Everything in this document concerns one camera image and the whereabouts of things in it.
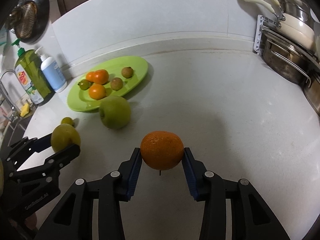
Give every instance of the soap bottle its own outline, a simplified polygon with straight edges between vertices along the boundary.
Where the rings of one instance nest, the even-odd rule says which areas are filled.
[[[41,54],[40,59],[42,61],[41,70],[49,84],[55,92],[62,92],[67,87],[67,81],[58,63],[53,57],[49,57],[45,53]]]
[[[31,100],[38,106],[44,105],[52,98],[54,91],[40,69],[41,60],[35,50],[25,51],[19,43],[20,39],[12,43],[19,47],[19,58],[14,67],[16,75]]]

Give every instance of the faucet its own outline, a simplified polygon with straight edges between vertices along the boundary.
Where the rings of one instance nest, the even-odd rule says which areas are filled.
[[[6,74],[8,72],[13,72],[14,75],[16,75],[15,71],[12,70],[12,69],[8,69],[8,70],[6,70],[6,71],[4,71],[2,73],[2,75],[0,76],[0,93],[4,96],[4,99],[8,102],[8,104],[10,105],[11,110],[12,110],[12,114],[10,115],[10,117],[7,117],[5,115],[4,115],[4,117],[6,119],[8,119],[10,122],[13,122],[16,119],[16,117],[18,117],[18,118],[20,117],[21,111],[16,106],[16,104],[14,102],[12,102],[11,98],[9,97],[9,94],[8,94],[7,90],[4,88],[4,86],[3,86],[2,82],[1,82],[4,74]]]

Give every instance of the green dish soap bottle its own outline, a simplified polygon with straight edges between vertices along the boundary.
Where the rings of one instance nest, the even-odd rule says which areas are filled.
[[[24,48],[20,47],[19,43],[20,39],[12,43],[12,46],[17,45],[19,48],[19,58],[14,70],[31,100],[36,105],[42,106],[52,98],[54,91],[41,71],[41,60],[35,54],[35,50],[29,49],[25,51]]]

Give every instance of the tangerine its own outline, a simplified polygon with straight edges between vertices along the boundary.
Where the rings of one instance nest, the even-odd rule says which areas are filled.
[[[144,162],[155,170],[169,170],[177,166],[184,154],[181,139],[174,133],[154,131],[141,141],[140,152]]]
[[[107,91],[104,86],[99,84],[93,84],[89,88],[89,97],[95,100],[103,99],[107,96]]]
[[[90,71],[86,74],[85,79],[88,80],[89,82],[93,83],[93,71]]]
[[[105,69],[100,69],[94,72],[93,82],[99,85],[103,85],[108,82],[109,73]]]

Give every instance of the green plate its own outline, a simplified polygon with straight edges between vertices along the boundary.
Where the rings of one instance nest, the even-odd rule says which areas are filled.
[[[134,74],[131,78],[124,78],[121,75],[121,70],[124,67],[132,67],[134,70]],[[89,71],[96,71],[99,69],[105,69],[109,73],[109,81],[104,87],[107,90],[107,95],[110,96],[119,96],[122,97],[133,88],[135,88],[142,79],[146,76],[148,72],[148,62],[143,59],[142,57],[136,56],[125,56],[125,57],[118,57],[106,62],[103,62]],[[85,79],[86,74],[83,74],[78,81],[73,85],[69,94],[68,94],[68,106],[73,111],[77,112],[84,112],[94,110],[100,107],[101,100],[94,100],[89,97],[89,90],[81,90],[78,86],[78,82]],[[115,78],[119,77],[124,82],[123,87],[118,90],[114,91],[110,88],[110,81]]]

